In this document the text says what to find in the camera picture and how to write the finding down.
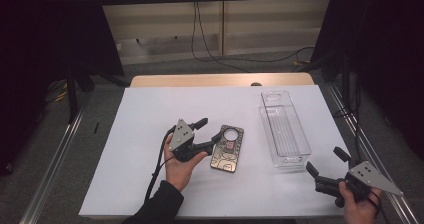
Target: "transparent box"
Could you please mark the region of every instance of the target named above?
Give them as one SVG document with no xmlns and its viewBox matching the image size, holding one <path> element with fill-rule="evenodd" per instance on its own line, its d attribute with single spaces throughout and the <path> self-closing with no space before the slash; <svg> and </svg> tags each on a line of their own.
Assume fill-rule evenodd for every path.
<svg viewBox="0 0 424 224">
<path fill-rule="evenodd" d="M 303 168 L 311 149 L 289 93 L 263 92 L 259 109 L 274 166 Z"/>
</svg>

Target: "black cable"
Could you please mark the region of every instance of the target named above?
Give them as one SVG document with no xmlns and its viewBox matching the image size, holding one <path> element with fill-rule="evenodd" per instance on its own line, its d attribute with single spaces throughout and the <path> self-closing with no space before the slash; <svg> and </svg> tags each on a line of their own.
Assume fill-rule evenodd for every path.
<svg viewBox="0 0 424 224">
<path fill-rule="evenodd" d="M 361 86 L 359 84 L 359 77 L 356 75 L 355 82 L 355 106 L 356 106 L 356 124 L 355 124 L 355 148 L 358 161 L 362 161 L 361 152 L 359 150 L 359 107 L 361 105 Z"/>
<path fill-rule="evenodd" d="M 175 156 L 170 157 L 168 160 L 164 161 L 160 167 L 162 168 L 169 160 L 173 159 Z"/>
<path fill-rule="evenodd" d="M 294 68 L 292 69 L 291 72 L 295 72 L 297 70 L 297 68 L 299 67 L 299 56 L 297 55 L 298 52 L 295 52 L 294 54 L 296 55 L 296 61 L 295 61 L 295 64 L 294 64 Z"/>
<path fill-rule="evenodd" d="M 380 197 L 377 194 L 375 194 L 375 192 L 373 192 L 373 191 L 371 191 L 371 194 L 373 194 L 377 198 L 377 201 L 378 201 L 378 204 L 375 204 L 375 202 L 373 200 L 371 200 L 371 198 L 369 198 L 369 197 L 367 198 L 367 201 L 369 203 L 371 203 L 371 205 L 373 205 L 375 207 L 375 209 L 377 210 L 377 212 L 375 213 L 375 216 L 377 217 L 378 213 L 381 212 L 381 214 L 383 215 L 384 221 L 387 224 L 389 224 L 389 220 L 387 219 L 386 213 L 383 210 L 383 204 L 381 202 Z"/>
<path fill-rule="evenodd" d="M 150 198 L 150 194 L 152 193 L 153 186 L 155 185 L 156 179 L 158 178 L 160 169 L 162 168 L 163 164 L 165 164 L 167 161 L 172 159 L 172 158 L 170 158 L 170 159 L 166 160 L 162 165 L 160 164 L 160 162 L 162 160 L 162 153 L 163 153 L 163 149 L 165 147 L 166 139 L 168 138 L 169 134 L 173 133 L 174 131 L 175 131 L 175 126 L 173 126 L 171 129 L 169 129 L 166 132 L 165 136 L 163 137 L 162 145 L 160 147 L 158 162 L 156 164 L 156 169 L 155 169 L 155 172 L 152 174 L 152 180 L 150 181 L 149 187 L 147 188 L 146 196 L 144 197 L 144 203 L 146 203 L 147 200 L 149 200 L 149 198 Z"/>
<path fill-rule="evenodd" d="M 350 115 L 353 115 L 354 113 L 356 113 L 356 112 L 358 112 L 359 111 L 359 105 L 358 105 L 358 102 L 356 102 L 355 103 L 355 109 L 352 109 L 351 108 L 351 106 L 352 106 L 352 104 L 353 104 L 353 101 L 355 100 L 357 100 L 357 96 L 358 95 L 360 95 L 360 94 L 358 94 L 359 92 L 358 92 L 358 90 L 360 91 L 360 89 L 358 89 L 359 88 L 359 84 L 358 84 L 358 77 L 356 77 L 356 82 L 355 82 L 355 91 L 352 93 L 352 95 L 351 95 L 351 97 L 349 98 L 349 107 L 343 107 L 343 108 L 341 108 L 340 110 L 338 110 L 338 111 L 336 111 L 336 112 L 334 112 L 333 114 L 332 114 L 332 116 L 333 116 L 333 118 L 339 118 L 339 117 L 346 117 L 346 116 L 350 116 Z"/>
<path fill-rule="evenodd" d="M 197 58 L 196 55 L 194 54 L 194 50 L 193 50 L 193 40 L 194 40 L 194 33 L 196 31 L 197 13 L 199 13 L 199 24 L 200 24 L 200 30 L 202 32 L 203 43 L 205 44 L 206 51 L 208 52 L 209 56 L 212 58 L 212 60 L 209 60 L 209 61 L 215 61 L 216 63 L 218 63 L 220 65 L 235 68 L 237 70 L 240 70 L 240 71 L 243 71 L 243 72 L 246 72 L 246 73 L 250 73 L 250 71 L 244 70 L 243 68 L 239 68 L 239 67 L 236 67 L 236 66 L 233 66 L 233 65 L 222 63 L 222 62 L 218 61 L 215 57 L 212 56 L 212 54 L 209 51 L 208 45 L 206 44 L 205 34 L 203 33 L 203 26 L 202 26 L 202 21 L 201 21 L 201 18 L 200 18 L 200 9 L 199 9 L 199 3 L 198 2 L 194 3 L 194 26 L 193 26 L 193 35 L 191 37 L 191 52 L 193 54 L 193 57 L 196 60 L 201 61 L 201 62 L 209 62 L 209 61 L 204 61 L 204 60 Z"/>
<path fill-rule="evenodd" d="M 314 48 L 315 48 L 315 47 L 303 47 L 303 48 L 301 48 L 301 49 L 297 50 L 297 51 L 296 51 L 295 53 L 293 53 L 293 54 L 290 54 L 290 55 L 288 55 L 288 56 L 286 56 L 286 57 L 279 58 L 279 59 L 275 59 L 275 60 L 255 60 L 255 59 L 248 59 L 248 58 L 232 58 L 232 57 L 220 57 L 220 58 L 217 58 L 217 57 L 214 57 L 214 56 L 210 53 L 210 51 L 209 51 L 209 47 L 208 47 L 208 45 L 207 45 L 207 43 L 206 43 L 205 34 L 204 34 L 204 31 L 203 31 L 203 24 L 202 24 L 202 20 L 201 20 L 201 16 L 200 16 L 200 8 L 199 8 L 199 3 L 198 3 L 198 2 L 196 2 L 196 3 L 194 4 L 194 8 L 195 8 L 195 10 L 194 10 L 194 25 L 193 25 L 193 35 L 192 35 L 192 38 L 191 38 L 191 51 L 192 51 L 193 57 L 194 57 L 196 60 L 201 61 L 201 62 L 211 62 L 211 61 L 215 61 L 215 62 L 217 62 L 218 64 L 221 64 L 221 65 L 224 65 L 224 66 L 229 66 L 229 67 L 232 67 L 232 68 L 236 68 L 236 69 L 238 69 L 238 70 L 241 70 L 241 71 L 244 71 L 244 72 L 248 72 L 248 73 L 249 73 L 249 71 L 247 71 L 247 70 L 244 70 L 244 69 L 242 69 L 242 68 L 235 67 L 235 66 L 232 66 L 232 65 L 229 65 L 229 64 L 225 64 L 225 63 L 222 63 L 222 62 L 219 62 L 219 61 L 225 60 L 225 61 L 249 61 L 249 62 L 259 62 L 259 63 L 272 63 L 272 62 L 284 61 L 284 60 L 287 60 L 287 59 L 289 59 L 289 58 L 291 58 L 291 57 L 293 57 L 293 56 L 296 56 L 296 57 L 297 57 L 297 55 L 298 55 L 301 51 L 303 51 L 303 50 L 307 50 L 307 49 L 314 49 Z M 194 54 L 193 42 L 194 42 L 194 34 L 195 34 L 195 30 L 196 30 L 197 13 L 199 14 L 199 25 L 200 25 L 200 29 L 201 29 L 201 32 L 202 32 L 203 43 L 205 44 L 206 50 L 207 50 L 207 52 L 208 52 L 209 56 L 211 57 L 211 59 L 209 59 L 209 60 L 202 60 L 202 59 L 199 59 L 199 58 L 198 58 L 198 57 L 196 57 L 196 55 Z"/>
</svg>

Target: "handheld controller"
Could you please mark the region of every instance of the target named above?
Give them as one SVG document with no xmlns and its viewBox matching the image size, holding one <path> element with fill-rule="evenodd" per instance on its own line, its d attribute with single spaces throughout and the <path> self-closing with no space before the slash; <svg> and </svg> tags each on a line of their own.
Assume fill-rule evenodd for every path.
<svg viewBox="0 0 424 224">
<path fill-rule="evenodd" d="M 335 147 L 333 152 L 343 162 L 348 162 L 349 171 L 344 178 L 335 180 L 322 177 L 310 162 L 306 164 L 306 170 L 315 179 L 315 190 L 336 197 L 336 206 L 344 207 L 344 198 L 339 191 L 339 183 L 341 181 L 346 182 L 346 186 L 352 191 L 356 202 L 366 200 L 371 193 L 372 187 L 403 196 L 403 193 L 368 161 L 359 163 L 356 160 L 352 160 L 340 147 Z"/>
<path fill-rule="evenodd" d="M 181 162 L 191 160 L 194 156 L 202 151 L 212 155 L 213 146 L 218 143 L 222 138 L 222 132 L 219 132 L 211 138 L 211 141 L 194 144 L 194 129 L 199 130 L 208 123 L 207 118 L 188 125 L 183 119 L 179 119 L 175 126 L 174 135 L 172 136 L 171 143 L 169 144 L 169 151 L 172 151 L 175 158 Z"/>
</svg>

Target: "gray floor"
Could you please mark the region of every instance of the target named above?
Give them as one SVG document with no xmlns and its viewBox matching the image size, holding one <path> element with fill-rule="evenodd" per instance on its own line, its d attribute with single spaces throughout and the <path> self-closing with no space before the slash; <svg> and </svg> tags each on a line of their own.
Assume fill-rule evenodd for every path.
<svg viewBox="0 0 424 224">
<path fill-rule="evenodd" d="M 238 57 L 254 59 L 279 59 L 290 53 L 250 54 Z M 312 51 L 306 50 L 298 55 L 299 60 L 308 60 Z M 293 65 L 295 57 L 275 63 L 261 63 L 231 60 L 225 64 L 237 65 L 249 72 L 291 72 L 297 67 Z M 152 64 L 125 66 L 126 79 L 144 74 L 183 74 L 183 73 L 236 73 L 238 69 L 224 66 L 216 62 L 199 62 L 193 59 L 166 61 Z M 329 91 L 328 83 L 324 83 L 320 71 L 311 75 L 320 86 L 331 112 L 338 110 Z M 60 174 L 55 180 L 46 204 L 38 218 L 38 223 L 119 223 L 121 220 L 94 221 L 78 216 L 91 177 L 100 158 L 104 144 L 119 107 L 123 88 L 111 85 L 101 79 L 94 78 L 97 86 L 90 95 L 87 109 L 84 112 L 78 132 L 64 159 Z M 386 124 L 383 112 L 369 97 L 362 92 L 360 108 L 360 124 L 371 143 L 375 146 L 379 157 L 388 169 L 398 187 L 404 191 L 407 200 L 419 220 L 424 220 L 423 174 L 424 164 L 405 143 L 401 133 Z M 86 94 L 79 92 L 80 100 Z M 14 163 L 15 170 L 10 176 L 0 177 L 0 223 L 18 223 L 47 169 L 62 135 L 67 128 L 68 104 L 65 98 L 59 103 L 50 103 L 43 118 L 38 123 L 26 148 Z M 335 122 L 345 138 L 346 145 L 354 153 L 354 138 L 343 118 Z M 389 201 L 384 198 L 383 206 L 390 223 L 401 223 Z M 325 219 L 301 220 L 299 223 L 343 223 L 341 217 Z M 231 223 L 282 223 L 273 221 L 232 221 Z M 377 223 L 385 223 L 379 216 Z"/>
</svg>

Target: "white tabletop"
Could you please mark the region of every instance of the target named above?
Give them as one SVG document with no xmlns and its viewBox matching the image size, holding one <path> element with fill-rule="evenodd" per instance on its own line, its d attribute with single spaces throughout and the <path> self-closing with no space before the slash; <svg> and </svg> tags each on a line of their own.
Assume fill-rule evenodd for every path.
<svg viewBox="0 0 424 224">
<path fill-rule="evenodd" d="M 281 218 L 342 215 L 334 198 L 315 192 L 306 171 L 288 172 L 272 164 L 259 106 L 263 91 L 290 92 L 322 176 L 344 177 L 347 164 L 333 154 L 346 145 L 315 85 L 273 87 L 128 88 L 80 210 L 89 217 L 129 216 L 138 211 L 155 169 L 162 138 L 179 118 L 207 117 L 194 142 L 209 141 L 221 125 L 245 131 L 235 173 L 210 167 L 206 157 L 183 191 L 178 218 Z M 152 194 L 164 179 L 162 170 Z"/>
</svg>

